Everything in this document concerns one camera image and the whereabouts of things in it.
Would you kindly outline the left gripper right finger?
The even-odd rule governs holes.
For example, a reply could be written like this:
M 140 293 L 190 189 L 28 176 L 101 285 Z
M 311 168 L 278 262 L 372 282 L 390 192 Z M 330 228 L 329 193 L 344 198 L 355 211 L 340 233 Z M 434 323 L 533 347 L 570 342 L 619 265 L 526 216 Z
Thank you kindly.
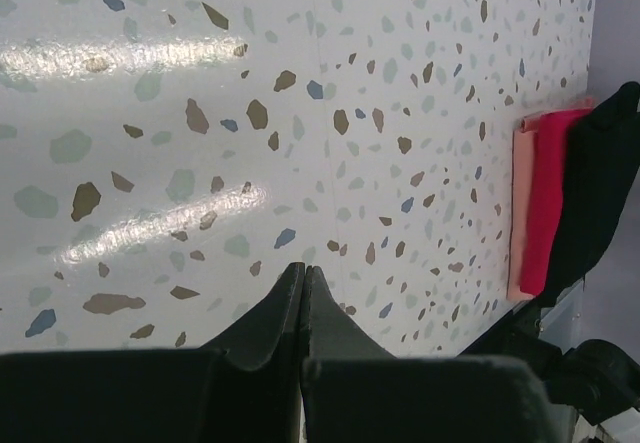
M 507 356 L 398 357 L 302 280 L 300 383 L 311 442 L 560 442 L 544 382 Z

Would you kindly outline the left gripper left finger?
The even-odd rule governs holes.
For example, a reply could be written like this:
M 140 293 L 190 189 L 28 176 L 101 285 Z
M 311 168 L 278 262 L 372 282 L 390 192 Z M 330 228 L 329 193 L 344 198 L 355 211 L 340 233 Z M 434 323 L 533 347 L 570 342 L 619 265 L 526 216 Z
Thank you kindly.
M 5 442 L 295 442 L 305 267 L 191 349 L 60 351 L 1 359 Z

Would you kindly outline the black t shirt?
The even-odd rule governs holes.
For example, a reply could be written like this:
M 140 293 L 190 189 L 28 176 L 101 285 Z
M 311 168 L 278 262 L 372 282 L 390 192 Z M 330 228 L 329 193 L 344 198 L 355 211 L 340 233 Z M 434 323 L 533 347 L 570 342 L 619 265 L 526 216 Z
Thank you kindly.
M 616 93 L 568 130 L 561 217 L 544 290 L 552 307 L 609 247 L 639 169 L 639 84 Z

